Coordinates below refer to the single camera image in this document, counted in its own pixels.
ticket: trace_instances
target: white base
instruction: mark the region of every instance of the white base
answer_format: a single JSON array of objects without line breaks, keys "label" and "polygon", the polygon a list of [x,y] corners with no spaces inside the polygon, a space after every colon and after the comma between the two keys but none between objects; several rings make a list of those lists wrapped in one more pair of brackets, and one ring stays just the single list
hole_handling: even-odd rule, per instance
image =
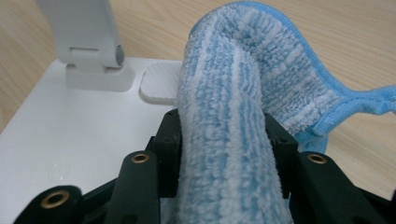
[{"label": "white base", "polygon": [[139,92],[155,63],[165,77],[180,71],[180,62],[127,58],[135,77],[126,92],[68,89],[65,65],[48,68],[0,136],[0,223],[12,222],[45,189],[74,185],[87,193],[105,184],[126,155],[145,149],[172,109],[168,94],[162,102],[161,93]]}]

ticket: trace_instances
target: screw hole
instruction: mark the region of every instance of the screw hole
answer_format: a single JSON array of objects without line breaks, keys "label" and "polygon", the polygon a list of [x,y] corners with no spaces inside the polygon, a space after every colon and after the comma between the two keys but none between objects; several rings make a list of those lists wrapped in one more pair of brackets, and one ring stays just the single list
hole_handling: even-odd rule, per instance
[{"label": "screw hole", "polygon": [[309,154],[307,157],[309,160],[311,160],[312,162],[317,163],[317,164],[324,164],[327,162],[324,157],[319,156],[317,154]]},{"label": "screw hole", "polygon": [[132,157],[132,162],[134,163],[143,163],[149,160],[149,155],[146,154],[137,154]]},{"label": "screw hole", "polygon": [[41,201],[40,205],[43,208],[51,209],[63,204],[64,202],[67,201],[67,199],[69,199],[69,197],[70,197],[70,193],[67,190],[60,189],[47,195]]}]

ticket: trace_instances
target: table surface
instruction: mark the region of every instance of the table surface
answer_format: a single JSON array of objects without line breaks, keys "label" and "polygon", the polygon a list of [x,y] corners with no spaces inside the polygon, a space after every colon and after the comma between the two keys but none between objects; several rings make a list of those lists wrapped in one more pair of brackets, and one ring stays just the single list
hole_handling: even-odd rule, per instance
[{"label": "table surface", "polygon": [[[111,0],[126,56],[182,60],[191,27],[226,0]],[[396,1],[261,1],[285,13],[331,73],[356,91],[396,84]],[[52,61],[35,1],[0,1],[0,132]],[[326,152],[352,182],[389,199],[396,189],[396,115],[358,114]]]}]

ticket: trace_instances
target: wooden table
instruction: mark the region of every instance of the wooden table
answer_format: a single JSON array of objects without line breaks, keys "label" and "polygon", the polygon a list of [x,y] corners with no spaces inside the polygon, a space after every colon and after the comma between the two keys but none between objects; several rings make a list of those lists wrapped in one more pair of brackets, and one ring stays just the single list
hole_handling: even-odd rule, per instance
[{"label": "wooden table", "polygon": [[[182,60],[195,22],[227,0],[112,0],[129,57]],[[396,84],[396,2],[262,1],[284,12],[327,68],[349,88]],[[0,132],[55,60],[50,28],[35,1],[0,2]],[[352,181],[390,198],[396,188],[396,116],[356,115],[330,135],[328,155]]]}]

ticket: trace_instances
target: microfiber cloth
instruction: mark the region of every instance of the microfiber cloth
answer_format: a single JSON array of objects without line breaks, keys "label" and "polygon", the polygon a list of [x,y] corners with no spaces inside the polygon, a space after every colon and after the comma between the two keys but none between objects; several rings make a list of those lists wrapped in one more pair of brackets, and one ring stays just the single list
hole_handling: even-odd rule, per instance
[{"label": "microfiber cloth", "polygon": [[279,11],[236,2],[192,28],[176,106],[183,134],[177,197],[163,223],[291,223],[264,112],[324,152],[328,133],[358,112],[396,111],[396,86],[352,91],[322,65]]}]

